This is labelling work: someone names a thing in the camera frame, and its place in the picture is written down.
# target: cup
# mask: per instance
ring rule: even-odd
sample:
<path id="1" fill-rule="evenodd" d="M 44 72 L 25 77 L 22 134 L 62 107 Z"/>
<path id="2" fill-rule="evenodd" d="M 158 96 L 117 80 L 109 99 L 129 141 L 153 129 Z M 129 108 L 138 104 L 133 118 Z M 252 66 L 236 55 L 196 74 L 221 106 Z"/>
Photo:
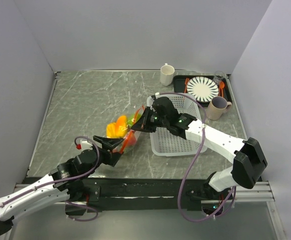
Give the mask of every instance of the cup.
<path id="1" fill-rule="evenodd" d="M 214 77 L 213 77 L 212 81 L 214 81 L 215 84 L 216 84 L 217 86 L 219 86 L 220 82 L 221 82 L 225 77 L 226 77 L 226 75 L 224 74 L 223 71 L 216 71 L 216 72 L 214 73 Z"/>
<path id="2" fill-rule="evenodd" d="M 211 120 L 218 120 L 223 113 L 229 111 L 232 103 L 221 96 L 212 98 L 206 109 L 206 116 Z"/>
<path id="3" fill-rule="evenodd" d="M 175 68 L 167 63 L 161 67 L 160 82 L 163 86 L 169 86 L 174 78 Z"/>

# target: mug handle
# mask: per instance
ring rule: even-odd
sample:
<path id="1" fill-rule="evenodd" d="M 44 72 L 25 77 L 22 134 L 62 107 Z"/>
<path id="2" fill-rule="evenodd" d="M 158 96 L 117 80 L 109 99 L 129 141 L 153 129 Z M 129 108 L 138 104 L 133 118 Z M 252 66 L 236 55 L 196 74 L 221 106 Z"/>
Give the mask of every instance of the mug handle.
<path id="1" fill-rule="evenodd" d="M 227 101 L 226 102 L 226 108 L 224 110 L 224 113 L 226 113 L 227 111 L 229 111 L 231 107 L 232 107 L 232 102 Z"/>

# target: black tray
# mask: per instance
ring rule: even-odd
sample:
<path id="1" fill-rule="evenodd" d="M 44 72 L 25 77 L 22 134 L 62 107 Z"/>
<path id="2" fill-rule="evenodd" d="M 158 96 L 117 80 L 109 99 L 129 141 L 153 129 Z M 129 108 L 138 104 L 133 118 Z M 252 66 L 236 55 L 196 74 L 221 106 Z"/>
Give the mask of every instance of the black tray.
<path id="1" fill-rule="evenodd" d="M 183 93 L 185 90 L 185 82 L 186 78 L 192 79 L 194 77 L 206 77 L 208 79 L 213 79 L 213 75 L 176 75 L 173 77 L 173 89 L 175 93 Z M 229 92 L 228 84 L 226 79 L 223 79 L 222 82 L 224 82 L 224 89 L 223 89 L 223 97 L 228 101 L 232 103 L 232 98 Z M 207 107 L 209 105 L 209 102 L 199 102 L 203 107 Z"/>

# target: black and white plate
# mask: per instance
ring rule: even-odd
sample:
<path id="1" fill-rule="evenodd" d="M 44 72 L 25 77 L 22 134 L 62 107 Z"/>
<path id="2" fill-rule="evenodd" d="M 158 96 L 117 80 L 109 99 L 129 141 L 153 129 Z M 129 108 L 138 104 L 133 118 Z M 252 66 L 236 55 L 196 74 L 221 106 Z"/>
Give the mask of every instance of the black and white plate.
<path id="1" fill-rule="evenodd" d="M 198 102 L 208 103 L 219 95 L 219 88 L 214 81 L 204 76 L 191 78 L 186 85 L 186 90 Z"/>

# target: green object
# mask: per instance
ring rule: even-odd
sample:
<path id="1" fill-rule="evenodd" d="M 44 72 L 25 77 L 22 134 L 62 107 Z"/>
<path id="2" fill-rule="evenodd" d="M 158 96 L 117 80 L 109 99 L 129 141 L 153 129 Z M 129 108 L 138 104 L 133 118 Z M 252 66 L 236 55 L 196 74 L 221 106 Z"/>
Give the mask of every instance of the green object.
<path id="1" fill-rule="evenodd" d="M 131 114 L 128 118 L 127 118 L 127 125 L 129 126 L 129 128 L 132 127 L 133 124 L 135 124 L 140 118 L 141 118 L 141 114 L 137 114 L 136 115 L 136 120 L 134 120 L 135 118 L 135 113 Z"/>

